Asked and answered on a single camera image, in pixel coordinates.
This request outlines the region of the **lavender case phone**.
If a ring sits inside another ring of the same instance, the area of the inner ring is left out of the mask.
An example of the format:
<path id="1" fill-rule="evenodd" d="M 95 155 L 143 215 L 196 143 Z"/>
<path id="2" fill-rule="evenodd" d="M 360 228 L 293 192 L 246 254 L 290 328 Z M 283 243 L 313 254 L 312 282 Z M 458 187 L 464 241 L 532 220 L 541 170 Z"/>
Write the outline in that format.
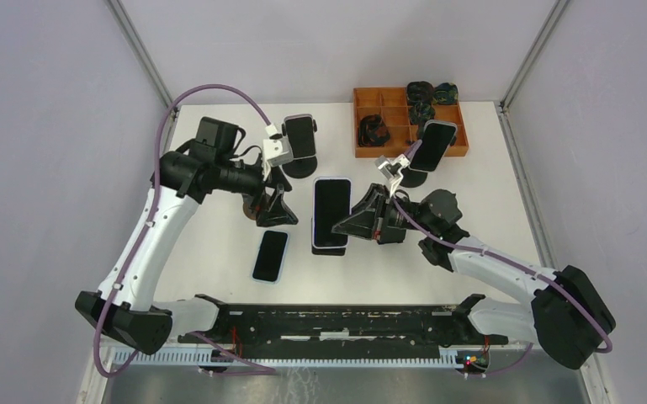
<path id="1" fill-rule="evenodd" d="M 348 236 L 333 227 L 350 214 L 352 182 L 349 178 L 317 178 L 314 181 L 312 245 L 318 249 L 343 248 Z"/>

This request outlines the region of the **light blue case phone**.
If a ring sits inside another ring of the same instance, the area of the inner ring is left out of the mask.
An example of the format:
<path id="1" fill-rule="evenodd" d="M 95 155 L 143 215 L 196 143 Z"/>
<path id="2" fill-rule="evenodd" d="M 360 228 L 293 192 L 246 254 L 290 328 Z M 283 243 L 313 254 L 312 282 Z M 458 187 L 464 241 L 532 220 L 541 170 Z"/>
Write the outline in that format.
<path id="1" fill-rule="evenodd" d="M 252 270 L 252 278 L 259 282 L 275 284 L 279 281 L 289 234 L 282 231 L 265 231 Z"/>

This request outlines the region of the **black small phone stand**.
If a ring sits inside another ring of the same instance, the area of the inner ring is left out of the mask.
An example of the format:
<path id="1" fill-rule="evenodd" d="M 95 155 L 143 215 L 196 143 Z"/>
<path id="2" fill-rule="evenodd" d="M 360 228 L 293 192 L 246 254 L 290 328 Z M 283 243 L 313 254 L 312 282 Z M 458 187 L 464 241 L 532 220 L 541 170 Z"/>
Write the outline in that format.
<path id="1" fill-rule="evenodd" d="M 311 247 L 311 253 L 316 255 L 316 256 L 333 256 L 333 257 L 342 257 L 345 255 L 347 249 L 345 247 L 342 248 L 316 248 L 314 246 Z"/>

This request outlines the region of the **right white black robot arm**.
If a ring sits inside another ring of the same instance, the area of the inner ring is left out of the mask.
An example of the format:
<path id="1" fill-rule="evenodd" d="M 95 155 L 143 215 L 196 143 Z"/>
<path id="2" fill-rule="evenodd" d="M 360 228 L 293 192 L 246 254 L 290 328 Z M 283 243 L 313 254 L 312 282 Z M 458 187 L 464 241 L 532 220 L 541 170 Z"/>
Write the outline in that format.
<path id="1" fill-rule="evenodd" d="M 460 306 L 462 315 L 452 321 L 453 335 L 462 343 L 498 335 L 536 344 L 568 369 L 613 350 L 610 334 L 617 323 L 583 270 L 519 261 L 462 229 L 462 216 L 456 195 L 446 189 L 412 202 L 374 183 L 331 230 L 380 244 L 399 242 L 406 231 L 417 230 L 424 236 L 418 246 L 431 265 L 477 279 L 513 299 L 468 297 Z"/>

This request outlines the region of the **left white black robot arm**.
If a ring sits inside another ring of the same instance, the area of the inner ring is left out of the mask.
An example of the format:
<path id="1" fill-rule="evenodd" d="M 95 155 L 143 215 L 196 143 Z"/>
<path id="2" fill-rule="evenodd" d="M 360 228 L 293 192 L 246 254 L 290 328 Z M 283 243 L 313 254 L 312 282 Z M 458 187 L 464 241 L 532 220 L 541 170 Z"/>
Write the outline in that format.
<path id="1" fill-rule="evenodd" d="M 156 303 L 162 270 L 184 227 L 216 190 L 239 194 L 245 215 L 258 227 L 295 225 L 284 203 L 292 187 L 280 166 L 292 162 L 289 139 L 267 128 L 257 160 L 245 163 L 236 149 L 246 132 L 238 125 L 204 117 L 196 136 L 159 159 L 146 206 L 112 271 L 95 291 L 81 292 L 76 310 L 108 337 L 142 354 L 154 354 L 165 342 L 199 331 L 211 343 L 230 334 L 230 319 L 201 298 Z"/>

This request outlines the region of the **black wedge phone stand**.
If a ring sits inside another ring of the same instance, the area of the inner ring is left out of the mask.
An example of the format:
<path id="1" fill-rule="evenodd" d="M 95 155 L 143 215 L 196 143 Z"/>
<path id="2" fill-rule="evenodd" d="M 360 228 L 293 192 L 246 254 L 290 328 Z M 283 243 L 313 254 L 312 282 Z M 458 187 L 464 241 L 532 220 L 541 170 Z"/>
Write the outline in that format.
<path id="1" fill-rule="evenodd" d="M 383 224 L 374 233 L 374 240 L 379 245 L 402 243 L 406 238 L 406 229 Z"/>

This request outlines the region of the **black round stand right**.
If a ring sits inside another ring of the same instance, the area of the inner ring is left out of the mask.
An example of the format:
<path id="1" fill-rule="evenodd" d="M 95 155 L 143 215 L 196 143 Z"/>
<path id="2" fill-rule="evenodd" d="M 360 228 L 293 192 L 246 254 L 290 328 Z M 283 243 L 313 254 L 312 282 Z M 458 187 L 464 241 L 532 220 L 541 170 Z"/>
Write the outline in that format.
<path id="1" fill-rule="evenodd" d="M 415 141 L 403 154 L 406 154 L 411 161 L 411 164 L 414 162 L 414 158 L 422 146 L 422 140 Z M 424 183 L 427 179 L 427 174 L 423 172 L 414 171 L 411 168 L 411 164 L 408 168 L 404 169 L 404 179 L 400 184 L 400 187 L 406 188 L 416 188 Z"/>

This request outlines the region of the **black round stand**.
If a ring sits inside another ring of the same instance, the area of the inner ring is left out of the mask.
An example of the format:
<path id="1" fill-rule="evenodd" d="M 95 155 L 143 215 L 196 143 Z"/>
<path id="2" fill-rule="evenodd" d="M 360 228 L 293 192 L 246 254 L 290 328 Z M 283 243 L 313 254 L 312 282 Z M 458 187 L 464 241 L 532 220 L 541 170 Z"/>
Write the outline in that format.
<path id="1" fill-rule="evenodd" d="M 415 141 L 403 154 L 406 154 L 411 161 L 411 164 L 414 162 L 414 158 L 422 146 L 422 140 Z M 424 183 L 427 179 L 427 174 L 423 172 L 414 171 L 411 168 L 411 164 L 408 168 L 404 169 L 404 179 L 400 184 L 400 187 L 406 188 L 416 188 Z"/>
<path id="2" fill-rule="evenodd" d="M 283 165 L 284 173 L 291 178 L 302 179 L 312 175 L 317 169 L 318 161 L 316 155 L 300 160 L 293 160 Z"/>

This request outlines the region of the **black round stand rear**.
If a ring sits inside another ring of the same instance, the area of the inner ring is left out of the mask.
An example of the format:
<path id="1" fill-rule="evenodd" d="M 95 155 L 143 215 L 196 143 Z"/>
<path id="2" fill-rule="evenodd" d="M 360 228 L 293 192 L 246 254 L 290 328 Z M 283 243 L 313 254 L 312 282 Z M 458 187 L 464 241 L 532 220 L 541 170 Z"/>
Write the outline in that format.
<path id="1" fill-rule="evenodd" d="M 316 155 L 300 160 L 293 160 L 283 165 L 284 173 L 291 178 L 302 179 L 312 175 L 317 169 L 318 161 Z"/>

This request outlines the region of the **grey case phone rear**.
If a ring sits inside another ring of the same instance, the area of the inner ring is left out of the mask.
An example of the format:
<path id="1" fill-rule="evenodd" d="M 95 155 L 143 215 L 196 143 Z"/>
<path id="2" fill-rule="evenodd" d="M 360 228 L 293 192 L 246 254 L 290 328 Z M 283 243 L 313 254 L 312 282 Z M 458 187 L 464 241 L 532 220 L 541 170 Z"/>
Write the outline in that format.
<path id="1" fill-rule="evenodd" d="M 288 137 L 294 160 L 316 155 L 317 123 L 311 114 L 297 114 L 284 119 L 282 129 Z"/>

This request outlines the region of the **pink case phone tilted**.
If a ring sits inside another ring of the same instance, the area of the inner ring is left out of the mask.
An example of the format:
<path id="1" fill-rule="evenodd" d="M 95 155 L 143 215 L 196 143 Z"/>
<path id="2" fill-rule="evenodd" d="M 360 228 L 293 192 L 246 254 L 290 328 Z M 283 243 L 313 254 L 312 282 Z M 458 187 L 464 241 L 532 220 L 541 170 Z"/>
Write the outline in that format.
<path id="1" fill-rule="evenodd" d="M 458 126 L 453 122 L 429 120 L 422 127 L 420 146 L 410 158 L 409 169 L 431 173 L 434 172 L 443 155 L 457 139 Z"/>

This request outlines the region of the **orange compartment tray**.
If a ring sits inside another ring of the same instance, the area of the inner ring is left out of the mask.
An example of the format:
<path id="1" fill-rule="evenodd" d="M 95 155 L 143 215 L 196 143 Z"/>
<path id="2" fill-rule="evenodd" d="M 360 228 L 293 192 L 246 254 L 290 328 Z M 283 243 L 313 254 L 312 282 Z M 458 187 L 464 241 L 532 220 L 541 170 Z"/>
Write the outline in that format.
<path id="1" fill-rule="evenodd" d="M 459 104 L 435 105 L 435 118 L 457 125 L 456 142 L 445 152 L 445 157 L 464 157 L 469 151 L 464 117 Z M 395 157 L 416 140 L 417 126 L 409 121 L 406 89 L 354 88 L 353 89 L 353 153 L 356 158 L 376 158 L 382 155 Z M 360 146 L 358 127 L 363 118 L 379 115 L 390 133 L 382 146 Z"/>

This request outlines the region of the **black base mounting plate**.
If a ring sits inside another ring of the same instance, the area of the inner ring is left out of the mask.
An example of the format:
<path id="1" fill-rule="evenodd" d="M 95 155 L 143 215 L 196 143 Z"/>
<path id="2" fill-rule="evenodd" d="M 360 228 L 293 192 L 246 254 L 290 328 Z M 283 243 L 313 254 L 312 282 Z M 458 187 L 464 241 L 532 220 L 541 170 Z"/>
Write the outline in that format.
<path id="1" fill-rule="evenodd" d="M 204 335 L 234 343 L 246 359 L 431 359 L 441 348 L 504 345 L 485 336 L 458 305 L 234 304 Z"/>

